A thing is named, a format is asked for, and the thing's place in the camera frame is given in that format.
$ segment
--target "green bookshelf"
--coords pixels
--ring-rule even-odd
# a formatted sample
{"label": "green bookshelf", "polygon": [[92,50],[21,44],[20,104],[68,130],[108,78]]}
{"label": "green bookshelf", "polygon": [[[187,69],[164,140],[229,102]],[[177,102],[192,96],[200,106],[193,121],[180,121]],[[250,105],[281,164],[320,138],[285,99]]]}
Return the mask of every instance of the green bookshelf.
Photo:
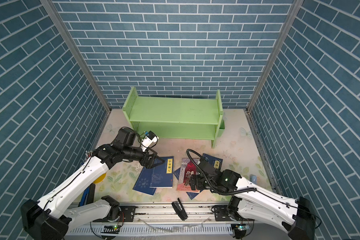
{"label": "green bookshelf", "polygon": [[215,99],[142,97],[132,87],[123,106],[130,126],[139,134],[158,137],[211,140],[215,147],[223,106],[220,91]]}

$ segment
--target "book cover illustration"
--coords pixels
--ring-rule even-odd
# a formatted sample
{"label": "book cover illustration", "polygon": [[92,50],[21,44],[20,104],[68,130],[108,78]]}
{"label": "book cover illustration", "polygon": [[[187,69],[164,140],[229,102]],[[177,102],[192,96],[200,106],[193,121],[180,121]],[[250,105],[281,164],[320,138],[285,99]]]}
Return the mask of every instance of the book cover illustration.
{"label": "book cover illustration", "polygon": [[140,175],[137,178],[135,185],[133,186],[133,190],[149,195],[155,194],[156,188],[150,187],[152,170],[152,168],[147,169],[145,167],[141,170]]}
{"label": "book cover illustration", "polygon": [[[208,154],[203,154],[203,157],[205,158],[205,160],[213,165],[216,169],[221,170],[221,164],[223,163],[223,160],[221,158],[217,158]],[[176,171],[173,172],[173,175],[179,179],[179,175],[180,175],[180,168],[177,169]],[[194,199],[199,193],[196,192],[187,192],[188,197],[192,200]]]}
{"label": "book cover illustration", "polygon": [[165,162],[152,169],[152,179],[150,182],[150,187],[172,188],[173,156],[162,157],[162,159]]}
{"label": "book cover illustration", "polygon": [[[199,162],[200,158],[193,159],[196,163]],[[178,191],[184,192],[196,192],[200,193],[200,190],[192,190],[189,185],[189,180],[192,175],[197,174],[196,166],[189,158],[183,158],[180,167],[179,181],[177,184]]]}
{"label": "book cover illustration", "polygon": [[[176,171],[173,171],[173,175],[176,177],[176,179],[179,179],[180,176],[180,168],[178,168]],[[199,193],[198,192],[186,192],[188,197],[192,200],[194,199]]]}

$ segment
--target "blue book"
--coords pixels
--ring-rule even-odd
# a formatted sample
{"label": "blue book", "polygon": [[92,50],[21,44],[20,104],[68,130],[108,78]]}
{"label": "blue book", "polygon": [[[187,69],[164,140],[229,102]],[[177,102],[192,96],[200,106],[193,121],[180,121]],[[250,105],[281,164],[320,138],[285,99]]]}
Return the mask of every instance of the blue book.
{"label": "blue book", "polygon": [[156,188],[149,187],[151,183],[152,170],[153,170],[152,168],[147,169],[145,167],[143,168],[143,170],[141,170],[139,178],[137,179],[135,185],[133,186],[133,190],[149,195],[155,194]]}
{"label": "blue book", "polygon": [[173,156],[161,158],[164,160],[164,163],[152,169],[152,179],[150,182],[150,187],[172,188]]}
{"label": "blue book", "polygon": [[[208,154],[203,153],[203,157],[205,158],[205,160],[211,164],[212,166],[214,166],[216,169],[221,170],[221,164],[223,163],[223,160],[221,158],[217,158]],[[180,168],[176,171],[173,172],[173,175],[179,179],[180,176]],[[192,200],[194,199],[199,193],[197,192],[186,192],[188,197]]]}
{"label": "blue book", "polygon": [[211,164],[214,168],[221,170],[221,164],[223,163],[223,160],[218,157],[214,157],[208,154],[203,153],[203,157],[205,160]]}

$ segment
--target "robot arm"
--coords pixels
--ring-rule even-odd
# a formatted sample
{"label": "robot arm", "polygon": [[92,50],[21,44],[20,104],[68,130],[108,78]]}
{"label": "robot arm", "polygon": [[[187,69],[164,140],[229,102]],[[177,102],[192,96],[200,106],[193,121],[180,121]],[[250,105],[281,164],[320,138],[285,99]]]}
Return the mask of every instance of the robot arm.
{"label": "robot arm", "polygon": [[[196,163],[190,152],[200,157]],[[226,211],[234,220],[251,218],[273,225],[288,233],[292,240],[313,240],[317,216],[309,200],[281,196],[248,181],[229,169],[223,172],[210,165],[200,154],[187,149],[198,175],[192,175],[192,190],[210,189],[220,195],[232,195]]]}
{"label": "robot arm", "polygon": [[[140,147],[132,147],[136,136]],[[121,128],[111,144],[94,150],[86,162],[59,186],[38,201],[29,199],[21,206],[24,230],[35,240],[60,240],[73,228],[96,219],[117,221],[120,217],[119,203],[110,196],[75,209],[67,208],[94,180],[124,159],[139,161],[146,168],[163,164],[164,160],[149,147],[157,140],[158,137],[151,131],[140,139],[133,129]]]}

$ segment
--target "mounting plate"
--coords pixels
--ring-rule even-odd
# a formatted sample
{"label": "mounting plate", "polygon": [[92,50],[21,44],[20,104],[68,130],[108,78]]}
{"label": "mounting plate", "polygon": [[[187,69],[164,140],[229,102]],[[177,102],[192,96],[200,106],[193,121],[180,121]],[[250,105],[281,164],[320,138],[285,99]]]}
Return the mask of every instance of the mounting plate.
{"label": "mounting plate", "polygon": [[227,213],[227,205],[214,205],[212,207],[212,212],[215,215],[215,221],[217,222],[232,221]]}
{"label": "mounting plate", "polygon": [[[124,213],[124,222],[133,222],[135,217],[135,206],[120,206],[121,212]],[[108,222],[107,218],[96,219],[93,222]]]}

